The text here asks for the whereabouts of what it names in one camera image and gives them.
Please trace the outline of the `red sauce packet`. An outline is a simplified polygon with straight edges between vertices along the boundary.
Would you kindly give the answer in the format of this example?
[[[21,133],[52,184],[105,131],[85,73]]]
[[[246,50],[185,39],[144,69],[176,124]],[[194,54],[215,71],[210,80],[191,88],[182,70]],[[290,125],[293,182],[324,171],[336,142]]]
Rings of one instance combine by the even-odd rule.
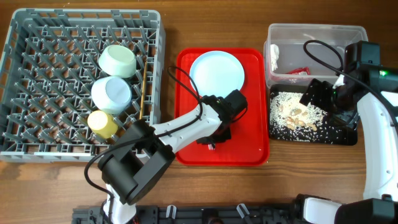
[[[287,72],[289,75],[311,75],[308,67],[296,68],[292,71]]]

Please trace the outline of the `light blue plate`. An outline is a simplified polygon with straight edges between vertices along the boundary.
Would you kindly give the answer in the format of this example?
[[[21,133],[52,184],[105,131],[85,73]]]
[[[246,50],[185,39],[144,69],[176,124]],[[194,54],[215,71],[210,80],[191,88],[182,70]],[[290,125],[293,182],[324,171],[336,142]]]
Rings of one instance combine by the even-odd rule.
[[[189,75],[200,96],[225,98],[240,90],[245,80],[241,62],[232,54],[214,50],[200,55],[192,64]]]

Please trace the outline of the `white napkin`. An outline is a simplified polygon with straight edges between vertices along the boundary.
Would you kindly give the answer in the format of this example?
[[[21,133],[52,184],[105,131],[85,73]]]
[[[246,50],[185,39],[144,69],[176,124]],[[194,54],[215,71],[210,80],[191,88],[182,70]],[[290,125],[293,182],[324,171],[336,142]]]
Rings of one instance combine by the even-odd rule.
[[[276,44],[270,44],[270,55],[271,55],[271,70],[275,71],[278,69],[277,61],[279,59],[279,47]]]

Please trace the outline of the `wooden chopstick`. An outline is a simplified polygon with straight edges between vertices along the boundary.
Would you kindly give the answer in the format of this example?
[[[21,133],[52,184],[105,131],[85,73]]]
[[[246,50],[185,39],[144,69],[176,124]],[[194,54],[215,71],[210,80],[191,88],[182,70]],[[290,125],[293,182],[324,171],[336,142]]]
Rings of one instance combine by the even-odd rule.
[[[144,100],[145,100],[145,94],[146,94],[146,81],[147,81],[147,61],[144,64],[139,119],[142,119],[142,117],[144,115]]]

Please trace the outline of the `light blue bowl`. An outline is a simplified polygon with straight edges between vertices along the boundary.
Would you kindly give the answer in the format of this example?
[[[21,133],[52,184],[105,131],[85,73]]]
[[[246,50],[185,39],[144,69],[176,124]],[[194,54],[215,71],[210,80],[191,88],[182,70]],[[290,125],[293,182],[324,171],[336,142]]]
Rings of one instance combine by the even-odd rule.
[[[119,114],[129,106],[132,91],[122,78],[110,76],[94,82],[91,98],[99,110],[108,114]]]

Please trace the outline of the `yellow plastic cup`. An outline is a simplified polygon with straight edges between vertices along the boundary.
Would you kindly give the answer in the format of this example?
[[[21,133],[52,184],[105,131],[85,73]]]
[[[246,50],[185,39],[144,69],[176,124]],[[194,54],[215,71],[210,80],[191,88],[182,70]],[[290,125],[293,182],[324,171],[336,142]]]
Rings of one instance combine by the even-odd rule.
[[[113,117],[104,111],[97,110],[89,114],[88,127],[103,139],[108,139],[118,131],[118,126]]]

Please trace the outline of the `green bowl with rice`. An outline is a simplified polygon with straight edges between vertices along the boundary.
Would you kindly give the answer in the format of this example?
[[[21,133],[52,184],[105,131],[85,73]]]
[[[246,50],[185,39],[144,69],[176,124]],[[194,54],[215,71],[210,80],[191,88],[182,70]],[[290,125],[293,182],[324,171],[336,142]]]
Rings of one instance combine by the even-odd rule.
[[[136,72],[136,55],[122,45],[109,45],[99,56],[98,65],[111,76],[130,78]]]

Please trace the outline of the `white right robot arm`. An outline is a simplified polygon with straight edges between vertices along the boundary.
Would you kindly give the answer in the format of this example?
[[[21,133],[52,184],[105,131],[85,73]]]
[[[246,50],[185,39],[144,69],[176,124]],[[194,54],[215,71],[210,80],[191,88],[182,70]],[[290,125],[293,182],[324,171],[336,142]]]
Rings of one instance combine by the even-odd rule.
[[[397,223],[397,74],[360,68],[332,85],[314,79],[300,102],[332,112],[355,105],[364,131],[366,182],[363,199],[338,203],[307,197],[302,219],[309,223]]]

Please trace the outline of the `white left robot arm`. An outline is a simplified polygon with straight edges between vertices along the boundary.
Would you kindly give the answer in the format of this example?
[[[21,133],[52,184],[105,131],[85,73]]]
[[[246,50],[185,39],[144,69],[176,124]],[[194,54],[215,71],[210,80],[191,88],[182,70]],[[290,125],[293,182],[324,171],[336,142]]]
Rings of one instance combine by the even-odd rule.
[[[159,181],[179,150],[193,142],[214,149],[231,139],[229,127],[247,106],[245,97],[211,95],[198,99],[194,110],[167,123],[149,126],[136,121],[100,154],[98,168],[108,194],[103,207],[108,223],[133,219],[136,203]]]

